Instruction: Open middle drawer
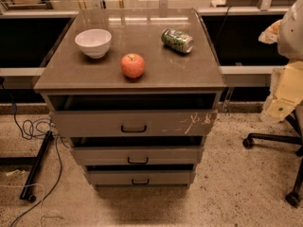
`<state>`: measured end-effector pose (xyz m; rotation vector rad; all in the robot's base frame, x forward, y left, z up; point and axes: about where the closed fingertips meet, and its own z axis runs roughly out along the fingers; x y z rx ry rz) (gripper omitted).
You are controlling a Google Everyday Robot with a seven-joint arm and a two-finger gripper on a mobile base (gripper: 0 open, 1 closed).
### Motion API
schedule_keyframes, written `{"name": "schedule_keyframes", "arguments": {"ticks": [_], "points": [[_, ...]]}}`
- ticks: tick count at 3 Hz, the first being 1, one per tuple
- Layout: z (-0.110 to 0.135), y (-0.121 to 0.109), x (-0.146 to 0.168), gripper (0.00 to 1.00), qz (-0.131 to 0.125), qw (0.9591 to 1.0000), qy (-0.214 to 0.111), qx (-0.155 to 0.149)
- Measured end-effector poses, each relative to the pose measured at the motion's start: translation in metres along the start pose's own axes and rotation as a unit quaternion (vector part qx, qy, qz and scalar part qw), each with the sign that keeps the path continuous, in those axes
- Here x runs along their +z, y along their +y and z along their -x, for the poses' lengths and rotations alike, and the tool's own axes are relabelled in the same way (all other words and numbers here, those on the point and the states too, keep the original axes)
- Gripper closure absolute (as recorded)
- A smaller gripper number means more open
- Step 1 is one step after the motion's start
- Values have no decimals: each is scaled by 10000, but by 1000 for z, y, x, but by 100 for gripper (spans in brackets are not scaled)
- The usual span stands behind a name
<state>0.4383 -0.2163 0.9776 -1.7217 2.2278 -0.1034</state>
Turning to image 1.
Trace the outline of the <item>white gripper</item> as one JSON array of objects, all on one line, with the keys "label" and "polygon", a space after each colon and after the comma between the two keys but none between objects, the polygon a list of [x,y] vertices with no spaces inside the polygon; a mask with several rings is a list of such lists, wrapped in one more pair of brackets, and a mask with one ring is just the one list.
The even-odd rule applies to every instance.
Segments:
[{"label": "white gripper", "polygon": [[[258,36],[258,40],[264,44],[277,42],[280,20],[268,26]],[[268,96],[263,104],[260,120],[268,123],[283,121],[294,107],[303,100],[303,61],[287,64],[280,73],[280,78],[274,97]]]}]

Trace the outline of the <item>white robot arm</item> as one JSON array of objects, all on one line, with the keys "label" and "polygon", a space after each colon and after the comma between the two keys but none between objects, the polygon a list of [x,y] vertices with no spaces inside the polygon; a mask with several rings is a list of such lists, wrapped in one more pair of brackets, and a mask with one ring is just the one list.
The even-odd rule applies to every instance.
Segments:
[{"label": "white robot arm", "polygon": [[289,61],[271,75],[270,95],[260,119],[283,121],[303,101],[303,0],[296,0],[281,20],[268,26],[258,37],[264,44],[277,44],[278,53]]}]

